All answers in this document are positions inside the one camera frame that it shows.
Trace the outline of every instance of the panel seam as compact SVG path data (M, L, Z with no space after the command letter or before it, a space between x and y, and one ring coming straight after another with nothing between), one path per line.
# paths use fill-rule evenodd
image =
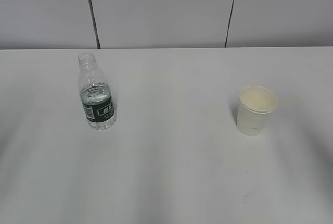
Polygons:
M227 48L227 42L228 42L228 37L229 37L229 29L230 29L231 17L232 17L233 9L234 9L234 2L235 2L235 0L233 0L232 3L231 3L231 10L230 10L230 16L229 16L229 23L228 23L227 36L226 36L226 38L225 38L225 44L224 44L224 47L225 47L225 48Z
M92 0L88 0L88 3L89 3L90 15L91 15L92 21L93 21L93 27L94 27L94 33L95 33L97 48L100 48L100 43L99 43L99 37L98 37L98 31L97 31L97 26L96 26L96 21L95 21L95 14L94 14Z

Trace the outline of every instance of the cup rim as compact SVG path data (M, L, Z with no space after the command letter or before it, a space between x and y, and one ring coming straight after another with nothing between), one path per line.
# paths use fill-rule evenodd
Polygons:
M271 108L271 109L269 109L269 110L255 110L255 109L252 109L252 108L247 107L247 106L241 101L241 94L242 94L242 92L243 92L245 89L248 89L248 88L261 88L261 89L264 89L264 90L270 92L270 93L274 96L274 98L275 98L275 102L276 102L276 103L275 103L274 107ZM247 86L247 87L243 88L243 89L240 91L240 93L239 93L239 101L240 101L241 105L242 105L244 108L246 108L248 111L251 111L251 112L256 113L256 114L268 114L268 113L271 113L271 112L273 112L273 111L275 110L275 108L276 108L276 106L277 106L277 104L278 104L277 97L276 97L276 95L274 94L274 92L273 92L272 90L270 90L270 89L268 89L268 88L266 88L266 87L263 87L263 86L257 86L257 85Z

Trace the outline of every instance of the water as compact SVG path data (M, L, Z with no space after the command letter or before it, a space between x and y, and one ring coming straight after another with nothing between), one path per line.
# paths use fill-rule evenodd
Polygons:
M109 85L105 83L98 83L96 85L90 85L84 87L80 91L81 101L86 105L100 105L106 102L111 97L111 91ZM92 122L88 120L90 126L97 130L107 129L111 127L116 120L116 112L113 116L103 122Z

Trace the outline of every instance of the small stain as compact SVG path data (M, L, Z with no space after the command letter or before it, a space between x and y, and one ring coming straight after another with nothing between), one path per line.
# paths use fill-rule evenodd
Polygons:
M255 193L255 191L252 191L252 192L248 193L247 195L245 195L244 198L243 198L243 203L247 203L248 201L246 201L246 198L249 197L251 194L254 194L254 193Z

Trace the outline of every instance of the bottle neck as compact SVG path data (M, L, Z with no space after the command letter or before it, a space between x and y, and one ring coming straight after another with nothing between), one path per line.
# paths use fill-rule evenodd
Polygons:
M95 57L92 53L79 54L78 62L81 70L92 70L97 67Z

